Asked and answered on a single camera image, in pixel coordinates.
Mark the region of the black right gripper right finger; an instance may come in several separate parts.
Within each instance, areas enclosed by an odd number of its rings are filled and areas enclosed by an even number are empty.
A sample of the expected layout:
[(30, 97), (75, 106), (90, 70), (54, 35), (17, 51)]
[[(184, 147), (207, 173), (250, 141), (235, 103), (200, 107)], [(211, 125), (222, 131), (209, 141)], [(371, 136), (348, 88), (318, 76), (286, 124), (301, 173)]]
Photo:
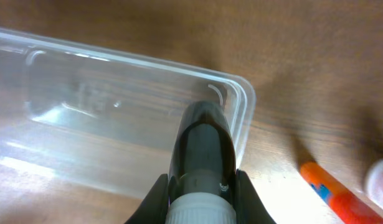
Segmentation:
[(258, 196), (249, 176), (236, 171), (234, 209), (236, 224), (275, 224)]

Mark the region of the dark bottle white cap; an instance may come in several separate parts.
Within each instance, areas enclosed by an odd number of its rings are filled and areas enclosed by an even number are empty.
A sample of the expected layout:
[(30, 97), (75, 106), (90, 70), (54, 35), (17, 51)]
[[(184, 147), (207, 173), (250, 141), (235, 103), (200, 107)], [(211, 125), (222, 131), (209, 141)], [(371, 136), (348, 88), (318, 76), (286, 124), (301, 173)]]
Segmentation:
[(235, 149), (221, 107), (189, 105), (169, 169), (166, 223), (235, 223), (234, 180)]

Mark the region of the orange glue stick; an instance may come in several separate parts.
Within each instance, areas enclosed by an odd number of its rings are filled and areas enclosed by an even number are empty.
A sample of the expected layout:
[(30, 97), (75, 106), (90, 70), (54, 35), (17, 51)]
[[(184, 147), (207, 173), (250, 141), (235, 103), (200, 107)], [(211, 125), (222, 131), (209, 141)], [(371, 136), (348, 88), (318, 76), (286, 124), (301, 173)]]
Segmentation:
[(305, 162), (299, 172), (327, 206), (347, 224), (383, 224), (383, 218), (316, 162)]

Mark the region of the white pump bottle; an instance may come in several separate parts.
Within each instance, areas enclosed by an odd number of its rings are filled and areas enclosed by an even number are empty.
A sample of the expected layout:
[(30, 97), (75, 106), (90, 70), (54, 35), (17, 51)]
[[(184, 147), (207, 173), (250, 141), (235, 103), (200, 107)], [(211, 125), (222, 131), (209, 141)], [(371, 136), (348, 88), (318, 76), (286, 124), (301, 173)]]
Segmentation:
[(368, 170), (364, 181), (364, 192), (383, 210), (383, 159), (375, 162)]

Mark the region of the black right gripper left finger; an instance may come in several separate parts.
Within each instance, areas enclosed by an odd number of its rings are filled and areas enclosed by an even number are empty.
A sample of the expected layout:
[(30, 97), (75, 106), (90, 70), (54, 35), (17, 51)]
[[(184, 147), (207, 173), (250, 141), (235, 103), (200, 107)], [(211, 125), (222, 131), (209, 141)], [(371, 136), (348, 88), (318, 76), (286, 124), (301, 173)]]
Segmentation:
[(169, 208), (168, 175), (161, 174), (125, 224), (165, 224)]

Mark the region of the clear plastic container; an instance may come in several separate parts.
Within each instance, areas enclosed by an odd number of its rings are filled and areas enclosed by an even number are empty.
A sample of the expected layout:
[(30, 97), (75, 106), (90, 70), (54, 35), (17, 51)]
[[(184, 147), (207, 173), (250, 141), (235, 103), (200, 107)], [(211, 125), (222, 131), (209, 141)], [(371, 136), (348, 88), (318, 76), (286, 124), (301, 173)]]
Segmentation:
[(186, 108), (217, 104), (241, 162), (255, 109), (240, 76), (0, 28), (0, 165), (143, 198)]

